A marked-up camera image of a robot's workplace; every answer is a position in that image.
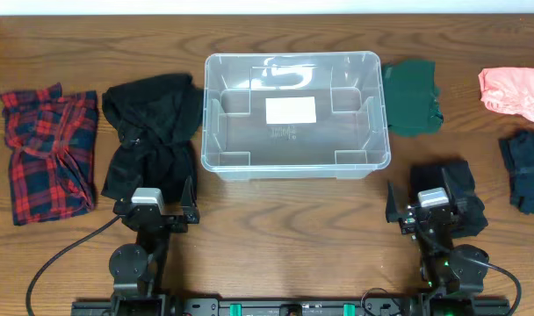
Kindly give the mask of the dark green garment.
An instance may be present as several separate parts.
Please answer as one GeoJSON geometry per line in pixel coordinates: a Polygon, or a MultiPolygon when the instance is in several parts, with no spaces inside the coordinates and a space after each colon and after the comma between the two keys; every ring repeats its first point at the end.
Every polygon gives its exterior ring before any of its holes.
{"type": "Polygon", "coordinates": [[[402,137],[437,133],[444,122],[433,61],[405,60],[382,69],[386,120],[402,137]]]}

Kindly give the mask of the red plaid flannel shirt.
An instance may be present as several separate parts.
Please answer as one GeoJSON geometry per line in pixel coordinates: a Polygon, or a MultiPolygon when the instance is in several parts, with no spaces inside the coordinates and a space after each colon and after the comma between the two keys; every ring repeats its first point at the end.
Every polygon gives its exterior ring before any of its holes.
{"type": "Polygon", "coordinates": [[[56,221],[94,209],[93,169],[97,92],[65,96],[57,83],[43,90],[0,94],[13,224],[56,221]]]}

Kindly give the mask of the pink garment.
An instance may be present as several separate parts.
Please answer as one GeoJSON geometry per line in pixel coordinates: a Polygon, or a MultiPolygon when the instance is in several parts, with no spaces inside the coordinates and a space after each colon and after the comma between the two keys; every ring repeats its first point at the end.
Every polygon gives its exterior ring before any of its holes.
{"type": "Polygon", "coordinates": [[[478,77],[488,110],[534,122],[534,68],[484,68],[478,77]]]}

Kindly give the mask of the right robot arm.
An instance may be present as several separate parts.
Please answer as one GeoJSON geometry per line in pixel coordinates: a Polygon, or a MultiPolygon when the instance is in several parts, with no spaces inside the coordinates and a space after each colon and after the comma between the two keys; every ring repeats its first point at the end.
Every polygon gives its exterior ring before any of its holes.
{"type": "Polygon", "coordinates": [[[410,203],[408,195],[387,184],[386,221],[417,241],[422,279],[446,295],[483,292],[488,254],[474,246],[453,244],[461,215],[454,198],[443,187],[423,190],[410,203]]]}

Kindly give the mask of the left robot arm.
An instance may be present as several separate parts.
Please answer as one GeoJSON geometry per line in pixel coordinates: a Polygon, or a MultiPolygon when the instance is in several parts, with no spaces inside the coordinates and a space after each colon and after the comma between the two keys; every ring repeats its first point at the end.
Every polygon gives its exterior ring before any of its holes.
{"type": "Polygon", "coordinates": [[[137,233],[136,242],[117,248],[110,257],[115,295],[149,297],[160,286],[170,236],[186,233],[189,225],[200,221],[191,177],[184,182],[180,205],[180,214],[167,214],[157,188],[138,188],[115,204],[113,212],[122,224],[137,233]]]}

